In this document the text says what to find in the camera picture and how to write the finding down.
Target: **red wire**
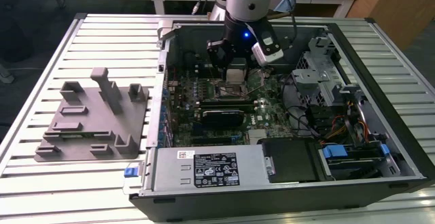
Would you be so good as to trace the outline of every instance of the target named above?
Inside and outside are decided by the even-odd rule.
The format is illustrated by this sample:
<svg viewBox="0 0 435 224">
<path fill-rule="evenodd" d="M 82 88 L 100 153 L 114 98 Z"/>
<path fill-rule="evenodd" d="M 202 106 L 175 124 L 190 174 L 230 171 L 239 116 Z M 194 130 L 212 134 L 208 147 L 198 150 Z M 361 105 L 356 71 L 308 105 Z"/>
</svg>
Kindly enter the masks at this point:
<svg viewBox="0 0 435 224">
<path fill-rule="evenodd" d="M 332 128 L 331 128 L 331 131 L 334 131 L 334 127 L 335 127 L 335 121 L 336 121 L 336 119 L 338 119 L 338 118 L 342 118 L 342 117 L 344 117 L 344 116 L 335 116 L 335 118 L 334 118 L 334 120 L 332 120 Z"/>
</svg>

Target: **white table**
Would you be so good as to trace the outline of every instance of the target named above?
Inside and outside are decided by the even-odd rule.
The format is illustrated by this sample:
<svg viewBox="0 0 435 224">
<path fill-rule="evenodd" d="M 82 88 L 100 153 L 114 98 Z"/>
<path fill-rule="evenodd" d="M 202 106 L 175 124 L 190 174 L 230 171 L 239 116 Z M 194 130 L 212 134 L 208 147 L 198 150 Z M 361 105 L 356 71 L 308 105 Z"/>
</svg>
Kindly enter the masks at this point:
<svg viewBox="0 0 435 224">
<path fill-rule="evenodd" d="M 94 67 L 108 67 L 118 86 L 142 83 L 154 94 L 159 57 L 158 22 L 194 20 L 192 16 L 99 15 L 75 19 L 42 74 L 23 110 L 0 145 L 0 219 L 16 223 L 152 223 L 132 206 L 123 189 L 124 168 L 135 160 L 43 162 L 34 160 L 42 135 L 51 123 L 64 81 L 88 79 Z M 435 159 L 435 91 L 375 24 L 363 19 L 298 18 L 298 22 L 335 22 L 369 67 L 398 113 L 410 126 L 430 158 Z M 350 69 L 344 72 L 354 80 Z M 143 135 L 148 134 L 144 123 Z M 138 191 L 140 183 L 132 182 Z M 235 217 L 190 223 L 433 223 L 434 188 L 389 197 L 367 207 L 282 215 Z"/>
</svg>

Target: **metal bracket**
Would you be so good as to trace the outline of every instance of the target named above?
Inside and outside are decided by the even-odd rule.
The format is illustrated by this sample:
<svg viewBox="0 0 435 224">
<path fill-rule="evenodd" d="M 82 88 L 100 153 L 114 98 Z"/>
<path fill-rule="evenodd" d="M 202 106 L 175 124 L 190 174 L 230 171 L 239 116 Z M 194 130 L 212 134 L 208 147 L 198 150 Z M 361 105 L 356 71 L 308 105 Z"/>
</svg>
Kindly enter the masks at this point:
<svg viewBox="0 0 435 224">
<path fill-rule="evenodd" d="M 175 33 L 174 33 L 174 21 L 172 20 L 160 20 L 158 24 L 158 36 L 159 36 L 159 41 L 166 41 L 168 38 L 171 38 Z"/>
</svg>

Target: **warning label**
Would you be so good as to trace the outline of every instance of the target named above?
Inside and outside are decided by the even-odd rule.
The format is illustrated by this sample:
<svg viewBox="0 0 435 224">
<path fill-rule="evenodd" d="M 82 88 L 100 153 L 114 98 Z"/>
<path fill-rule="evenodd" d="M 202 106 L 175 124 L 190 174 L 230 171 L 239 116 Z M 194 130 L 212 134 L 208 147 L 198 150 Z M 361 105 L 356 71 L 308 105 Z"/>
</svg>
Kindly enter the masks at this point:
<svg viewBox="0 0 435 224">
<path fill-rule="evenodd" d="M 194 169 L 198 188 L 240 185 L 236 153 L 196 154 Z"/>
</svg>

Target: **metal panel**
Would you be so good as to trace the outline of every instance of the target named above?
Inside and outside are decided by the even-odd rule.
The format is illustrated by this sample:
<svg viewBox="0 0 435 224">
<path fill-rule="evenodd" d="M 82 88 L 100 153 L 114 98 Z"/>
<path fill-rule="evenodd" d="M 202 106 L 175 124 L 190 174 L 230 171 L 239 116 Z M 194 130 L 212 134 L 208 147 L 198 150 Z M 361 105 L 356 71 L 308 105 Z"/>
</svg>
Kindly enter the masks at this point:
<svg viewBox="0 0 435 224">
<path fill-rule="evenodd" d="M 159 52 L 151 51 L 156 49 L 148 44 L 158 41 L 156 24 L 164 19 L 204 20 L 204 17 L 90 14 L 80 26 L 80 35 L 91 36 L 67 37 L 64 42 L 74 45 L 63 43 L 68 51 L 63 55 L 56 54 L 54 71 L 50 68 L 46 71 L 48 81 L 43 80 L 43 88 L 35 89 L 35 104 L 27 103 L 27 106 L 32 105 L 31 110 L 19 117 L 12 128 L 18 132 L 10 135 L 14 143 L 3 159 L 7 167 L 0 177 L 0 193 L 7 197 L 0 198 L 3 223 L 152 223 L 134 208 L 123 193 L 123 169 L 130 163 L 144 159 L 143 153 L 134 160 L 104 162 L 36 162 L 32 157 L 59 106 L 62 96 L 58 89 L 64 81 L 79 80 L 84 87 L 96 87 L 96 83 L 86 78 L 87 74 L 92 67 L 107 66 L 111 80 L 116 81 L 118 86 L 140 83 L 154 92 L 155 79 L 150 70 L 156 68 Z M 413 65 L 398 55 L 401 52 L 394 49 L 394 45 L 363 19 L 298 18 L 298 22 L 336 22 L 340 26 L 398 113 L 435 161 L 434 94 Z M 118 47 L 106 46 L 104 43 L 139 45 Z M 347 67 L 344 70 L 350 79 L 355 80 Z M 146 124 L 142 145 L 147 144 L 147 132 Z M 135 180 L 131 186 L 139 189 L 139 179 Z M 427 188 L 391 196 L 358 209 L 224 218 L 208 220 L 207 223 L 336 224 L 386 223 L 391 220 L 399 223 L 427 223 L 433 221 L 434 207 L 435 190 Z"/>
</svg>

